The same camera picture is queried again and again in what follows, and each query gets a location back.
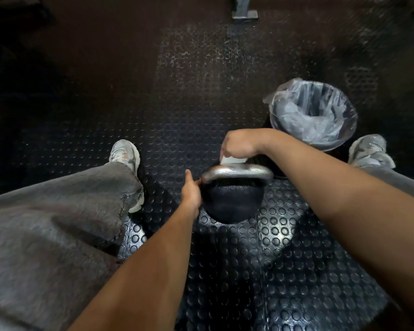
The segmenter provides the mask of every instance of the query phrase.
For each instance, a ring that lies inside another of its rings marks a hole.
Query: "shoe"
[[[368,134],[354,141],[349,149],[348,164],[354,167],[396,167],[394,160],[386,153],[385,138],[379,134]]]
[[[139,152],[135,145],[125,139],[120,139],[112,146],[110,151],[109,162],[118,161],[125,164],[130,170],[138,177],[138,166],[140,163]],[[144,191],[141,190],[141,195],[138,198],[138,202],[132,208],[129,213],[134,213],[141,210],[141,206],[144,204]]]

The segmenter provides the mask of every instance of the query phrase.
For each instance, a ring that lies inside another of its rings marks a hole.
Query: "gray pants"
[[[414,196],[414,180],[361,168]],[[64,330],[119,266],[102,250],[122,238],[141,191],[123,164],[0,196],[0,330]]]

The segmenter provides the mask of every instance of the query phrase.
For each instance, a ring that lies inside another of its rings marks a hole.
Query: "textured floor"
[[[142,212],[125,222],[127,257],[156,232],[228,130],[260,127],[262,97],[293,77],[341,88],[355,139],[381,133],[414,178],[414,16],[405,0],[44,0],[52,24],[0,27],[0,193],[107,161],[137,144]],[[332,155],[346,159],[348,146]],[[194,224],[178,330],[357,330],[384,292],[287,180],[257,218]]]

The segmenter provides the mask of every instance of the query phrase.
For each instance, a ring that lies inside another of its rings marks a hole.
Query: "foot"
[[[140,162],[139,152],[135,145],[125,139],[120,139],[112,146],[110,151],[109,162],[118,161],[125,164],[138,177],[138,166]],[[138,202],[129,210],[129,213],[134,213],[141,209],[144,204],[144,192],[138,198]]]
[[[379,134],[368,134],[356,140],[349,150],[348,164],[354,167],[381,166],[395,168],[386,153],[386,140]]]

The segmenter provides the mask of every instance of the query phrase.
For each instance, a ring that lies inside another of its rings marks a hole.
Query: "hand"
[[[250,158],[262,154],[272,129],[241,129],[229,131],[222,143],[222,157]]]
[[[201,206],[201,191],[199,184],[201,179],[193,181],[190,170],[185,170],[185,184],[181,189],[181,205],[193,210],[193,218],[199,215],[199,207]]]

